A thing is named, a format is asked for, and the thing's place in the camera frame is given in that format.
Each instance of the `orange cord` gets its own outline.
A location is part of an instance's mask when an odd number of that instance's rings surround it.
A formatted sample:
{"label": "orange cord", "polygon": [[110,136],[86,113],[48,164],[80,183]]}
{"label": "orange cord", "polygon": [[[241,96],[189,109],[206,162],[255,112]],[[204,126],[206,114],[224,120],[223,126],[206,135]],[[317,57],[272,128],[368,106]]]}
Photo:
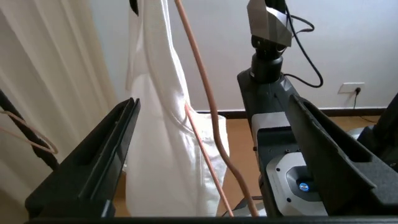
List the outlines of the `orange cord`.
{"label": "orange cord", "polygon": [[218,193],[220,194],[220,197],[221,197],[222,201],[224,202],[224,205],[225,205],[225,207],[226,207],[226,209],[227,209],[227,211],[228,211],[228,214],[229,214],[231,217],[233,217],[234,214],[232,213],[231,206],[229,205],[228,200],[227,200],[227,198],[226,198],[226,196],[225,196],[225,193],[224,193],[224,191],[223,191],[223,188],[221,187],[221,184],[220,184],[220,182],[219,182],[218,179],[217,179],[217,176],[216,176],[216,173],[215,173],[215,171],[214,171],[214,168],[213,168],[213,166],[212,166],[212,164],[211,164],[211,162],[210,162],[209,155],[207,154],[206,149],[205,149],[205,147],[204,147],[204,145],[203,145],[203,142],[201,141],[201,137],[199,136],[197,127],[195,126],[195,123],[194,123],[193,120],[192,120],[192,115],[191,115],[190,107],[188,106],[187,103],[185,104],[185,113],[187,114],[188,119],[189,119],[189,122],[191,123],[192,129],[193,129],[193,133],[195,133],[195,137],[196,137],[197,140],[198,140],[199,148],[200,148],[200,150],[201,150],[201,153],[203,154],[203,157],[205,158],[207,167],[208,167],[209,170],[210,170],[211,177],[213,178],[214,183],[216,184],[217,191],[218,191]]}
{"label": "orange cord", "polygon": [[46,152],[49,152],[51,154],[58,154],[57,147],[55,147],[55,145],[47,137],[45,137],[42,133],[40,133],[38,130],[34,129],[32,126],[29,126],[23,119],[20,119],[20,117],[16,116],[15,114],[11,113],[10,111],[0,111],[0,113],[8,115],[8,116],[14,118],[16,121],[18,121],[21,124],[23,124],[24,126],[28,127],[30,130],[32,130],[34,133],[36,133],[39,137],[41,137],[47,144],[49,144],[53,150],[51,150],[51,149],[49,149],[47,147],[43,147],[43,146],[41,146],[41,145],[39,145],[37,143],[34,143],[34,142],[32,142],[32,141],[30,141],[30,140],[28,140],[26,138],[23,138],[23,137],[15,134],[15,133],[13,133],[11,131],[8,131],[8,130],[2,128],[2,127],[0,127],[0,131],[3,131],[5,133],[7,133],[7,134],[10,134],[10,135],[14,136],[15,138],[18,138],[18,139],[20,139],[20,140],[22,140],[22,141],[24,141],[24,142],[26,142],[26,143],[28,143],[28,144],[30,144],[32,146],[35,146],[35,147],[37,147],[39,149],[42,149],[42,150],[44,150]]}
{"label": "orange cord", "polygon": [[216,105],[209,81],[207,79],[205,66],[203,65],[203,62],[201,61],[199,49],[198,49],[197,43],[195,41],[195,38],[193,36],[192,30],[189,25],[187,15],[185,14],[185,10],[182,6],[182,3],[180,0],[175,0],[175,4],[177,6],[178,13],[180,14],[181,21],[184,26],[185,32],[187,33],[188,40],[189,40],[189,43],[192,48],[193,56],[195,57],[195,60],[197,62],[201,80],[203,82],[203,86],[205,87],[205,92],[206,92],[207,100],[209,102],[209,107],[210,107],[211,123],[213,125],[213,137],[214,137],[215,143],[217,145],[218,152],[220,153],[220,156],[221,156],[221,158],[223,158],[227,167],[230,169],[230,171],[233,173],[236,180],[238,181],[238,184],[242,190],[244,198],[248,201],[248,207],[249,207],[252,217],[258,217],[259,213],[257,211],[256,205],[254,204],[253,199],[251,198],[248,185],[244,181],[242,174],[238,171],[238,169],[230,161],[230,159],[224,149],[223,143],[221,142],[220,131],[219,131],[219,127],[218,127],[217,105]]}

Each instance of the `blue light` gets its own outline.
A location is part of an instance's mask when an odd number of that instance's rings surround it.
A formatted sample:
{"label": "blue light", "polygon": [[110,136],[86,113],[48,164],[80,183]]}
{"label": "blue light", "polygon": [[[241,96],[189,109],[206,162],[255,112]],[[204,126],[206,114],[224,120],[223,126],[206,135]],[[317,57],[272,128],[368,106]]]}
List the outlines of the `blue light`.
{"label": "blue light", "polygon": [[308,192],[310,190],[310,187],[306,183],[301,183],[298,187],[304,192]]}

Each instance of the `black plug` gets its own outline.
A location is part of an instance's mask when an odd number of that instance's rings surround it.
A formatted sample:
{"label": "black plug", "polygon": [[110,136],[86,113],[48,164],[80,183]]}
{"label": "black plug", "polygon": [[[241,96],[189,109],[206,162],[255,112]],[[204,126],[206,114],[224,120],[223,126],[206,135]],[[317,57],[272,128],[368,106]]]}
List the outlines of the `black plug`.
{"label": "black plug", "polygon": [[360,87],[356,87],[355,95],[358,96],[360,92],[361,92],[361,88]]}

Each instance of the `white wall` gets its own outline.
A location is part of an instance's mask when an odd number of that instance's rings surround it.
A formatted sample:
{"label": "white wall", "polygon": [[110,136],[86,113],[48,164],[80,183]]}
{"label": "white wall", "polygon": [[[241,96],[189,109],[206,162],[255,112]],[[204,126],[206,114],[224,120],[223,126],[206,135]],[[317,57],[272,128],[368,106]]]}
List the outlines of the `white wall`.
{"label": "white wall", "polygon": [[[182,1],[210,76],[219,110],[242,110],[236,75],[250,67],[254,49],[246,11],[248,1]],[[398,92],[398,1],[288,0],[292,14],[315,25],[299,34],[305,50],[321,71],[325,85],[309,88],[291,79],[297,91],[321,108],[353,105],[353,97],[337,94],[344,82],[365,82],[357,107],[387,106]],[[174,46],[180,57],[191,102],[208,110],[200,75],[174,5],[169,1]],[[298,30],[303,27],[295,23]],[[284,54],[286,73],[311,83],[318,78],[294,42]]]}
{"label": "white wall", "polygon": [[118,101],[129,97],[125,82],[129,55],[128,0],[90,0],[93,20]]}

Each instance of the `beige curtain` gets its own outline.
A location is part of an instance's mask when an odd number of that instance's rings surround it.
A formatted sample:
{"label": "beige curtain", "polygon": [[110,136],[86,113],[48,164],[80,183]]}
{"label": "beige curtain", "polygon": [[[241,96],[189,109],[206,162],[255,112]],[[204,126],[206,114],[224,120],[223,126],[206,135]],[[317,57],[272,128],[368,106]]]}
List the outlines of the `beige curtain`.
{"label": "beige curtain", "polygon": [[[0,1],[0,88],[59,148],[59,162],[117,103],[87,1]],[[22,133],[5,115],[0,126]],[[25,198],[50,169],[0,132],[0,217],[27,219]]]}

